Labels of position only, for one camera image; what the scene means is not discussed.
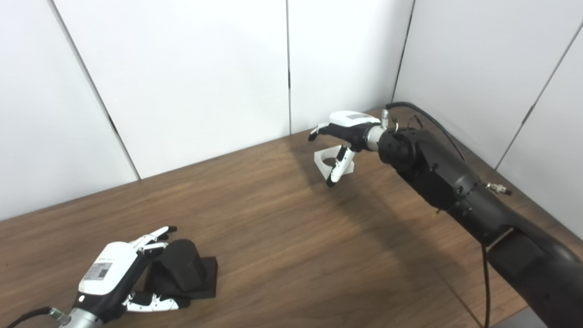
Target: cable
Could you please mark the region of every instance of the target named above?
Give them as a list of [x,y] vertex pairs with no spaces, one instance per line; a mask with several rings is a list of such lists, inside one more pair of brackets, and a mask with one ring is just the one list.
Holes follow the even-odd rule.
[[[385,105],[386,110],[390,110],[391,108],[395,108],[395,107],[407,107],[407,108],[412,109],[418,113],[421,113],[422,115],[427,117],[428,120],[430,120],[433,124],[435,124],[436,127],[439,128],[439,130],[441,130],[441,132],[445,135],[447,140],[449,140],[449,142],[454,146],[455,150],[459,154],[459,157],[461,157],[464,162],[466,162],[466,163],[468,162],[466,160],[466,157],[463,155],[462,150],[459,148],[458,144],[454,141],[451,134],[449,134],[449,132],[443,127],[443,125],[441,125],[436,119],[434,119],[433,116],[429,115],[426,111],[422,110],[421,108],[415,106],[413,103],[409,103],[409,102],[395,102],[395,103],[390,103],[390,104]],[[491,311],[490,273],[488,271],[487,250],[486,250],[486,247],[483,245],[482,245],[482,266],[484,268],[484,287],[486,289],[486,318],[484,319],[483,328],[489,328],[490,327],[490,311]]]
[[385,106],[385,109],[389,110],[389,109],[395,108],[395,107],[407,107],[407,108],[410,108],[416,112],[419,112],[419,113],[423,114],[425,117],[427,117],[428,120],[430,120],[433,124],[435,124],[439,128],[439,130],[441,130],[441,132],[443,132],[443,134],[445,135],[447,140],[449,140],[449,142],[454,146],[455,150],[458,152],[459,157],[461,157],[464,162],[467,162],[466,157],[463,155],[462,150],[459,148],[458,144],[454,141],[451,134],[449,134],[449,132],[447,132],[447,130],[443,127],[443,125],[441,125],[436,119],[434,119],[433,116],[427,114],[426,111],[422,110],[421,108],[419,108],[419,107],[417,107],[414,104],[409,103],[409,102],[390,103],[390,104],[387,104]]
[[52,308],[50,306],[45,306],[44,308],[26,312],[25,314],[21,315],[20,318],[16,319],[13,323],[9,324],[8,327],[6,328],[14,328],[16,327],[17,324],[21,323],[22,321],[28,320],[35,316],[48,315],[49,312],[51,312],[51,309]]
[[484,267],[484,286],[486,287],[486,318],[484,319],[484,328],[490,327],[490,273],[488,272],[488,260],[486,259],[486,247],[482,245],[482,265]]
[[413,119],[415,119],[417,121],[420,128],[423,128],[423,123],[421,123],[421,120],[419,120],[419,118],[415,114],[413,116],[409,117],[409,120],[407,121],[407,128],[409,128],[409,125],[411,124],[411,120],[413,120]]

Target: black cylinder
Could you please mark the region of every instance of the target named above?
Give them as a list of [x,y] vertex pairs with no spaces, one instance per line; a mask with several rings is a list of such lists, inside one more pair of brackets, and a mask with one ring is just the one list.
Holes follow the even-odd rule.
[[192,291],[206,279],[201,256],[188,239],[175,240],[166,246],[161,262],[182,291]]

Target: white wall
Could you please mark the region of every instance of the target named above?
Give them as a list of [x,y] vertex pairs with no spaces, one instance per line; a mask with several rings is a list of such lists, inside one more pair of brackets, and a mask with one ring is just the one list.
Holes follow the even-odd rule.
[[135,180],[48,3],[0,2],[0,219]]
[[291,130],[392,99],[412,0],[289,0]]
[[580,0],[419,0],[395,101],[495,166],[582,19]]
[[285,0],[57,0],[139,174],[289,133]]
[[498,171],[583,239],[583,33]]

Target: wooden table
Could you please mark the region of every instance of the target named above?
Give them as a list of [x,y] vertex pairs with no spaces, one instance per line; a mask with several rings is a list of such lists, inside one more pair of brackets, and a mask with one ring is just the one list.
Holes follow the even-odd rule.
[[[217,297],[109,327],[479,327],[479,245],[375,153],[358,154],[329,189],[313,153],[339,143],[294,134],[0,222],[1,325],[40,306],[69,309],[107,243],[177,225],[174,239],[217,257]],[[512,187],[466,156],[484,180]],[[523,194],[502,199],[583,256],[583,242]],[[493,323],[525,307],[493,270],[491,288]]]

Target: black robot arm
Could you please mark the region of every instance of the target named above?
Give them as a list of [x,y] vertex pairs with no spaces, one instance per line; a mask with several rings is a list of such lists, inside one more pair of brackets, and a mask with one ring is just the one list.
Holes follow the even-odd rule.
[[430,205],[487,247],[491,266],[549,328],[583,327],[583,264],[569,248],[501,202],[427,130],[385,131],[367,142]]

